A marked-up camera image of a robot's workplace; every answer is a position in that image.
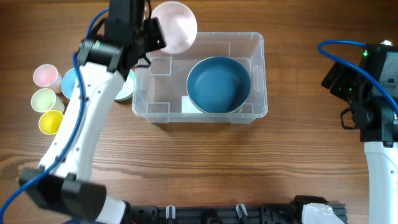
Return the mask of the pink bowl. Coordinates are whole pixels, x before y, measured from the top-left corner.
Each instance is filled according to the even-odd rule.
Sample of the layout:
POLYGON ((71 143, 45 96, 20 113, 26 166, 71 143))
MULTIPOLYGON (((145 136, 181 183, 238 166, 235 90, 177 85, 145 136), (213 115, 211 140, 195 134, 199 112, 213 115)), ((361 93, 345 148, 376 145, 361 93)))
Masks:
POLYGON ((159 4, 152 15, 158 18, 166 46, 161 51, 167 54, 180 54, 194 43, 197 33, 197 20, 192 10, 178 1, 159 4))

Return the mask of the mint green bowl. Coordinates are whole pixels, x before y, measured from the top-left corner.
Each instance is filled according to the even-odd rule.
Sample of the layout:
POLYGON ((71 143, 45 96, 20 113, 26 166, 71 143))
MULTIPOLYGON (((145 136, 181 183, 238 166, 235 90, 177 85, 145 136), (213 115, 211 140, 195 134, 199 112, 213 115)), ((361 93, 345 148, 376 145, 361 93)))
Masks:
POLYGON ((132 97, 135 87, 134 78, 135 73, 133 72, 133 70, 130 70, 123 87, 115 97, 116 101, 126 101, 132 97))

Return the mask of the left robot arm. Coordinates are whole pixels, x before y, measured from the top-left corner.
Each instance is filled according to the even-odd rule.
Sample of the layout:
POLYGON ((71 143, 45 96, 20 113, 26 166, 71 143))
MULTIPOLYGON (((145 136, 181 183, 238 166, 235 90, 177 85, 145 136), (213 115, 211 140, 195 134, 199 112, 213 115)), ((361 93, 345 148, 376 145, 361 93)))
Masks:
POLYGON ((52 145, 36 169, 24 169, 20 191, 40 208, 78 220, 127 223, 129 203, 92 183, 93 156, 104 123, 130 69, 165 47, 157 18, 124 22, 105 18, 73 56, 77 84, 52 145))

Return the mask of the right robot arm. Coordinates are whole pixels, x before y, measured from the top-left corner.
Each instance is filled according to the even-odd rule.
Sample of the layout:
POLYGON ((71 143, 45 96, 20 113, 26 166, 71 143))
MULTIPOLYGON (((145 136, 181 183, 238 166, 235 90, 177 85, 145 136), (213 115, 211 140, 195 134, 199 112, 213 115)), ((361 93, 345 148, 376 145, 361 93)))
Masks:
POLYGON ((375 84, 356 70, 335 63, 322 86, 348 102, 360 131, 369 171, 370 223, 397 223, 397 112, 375 84))

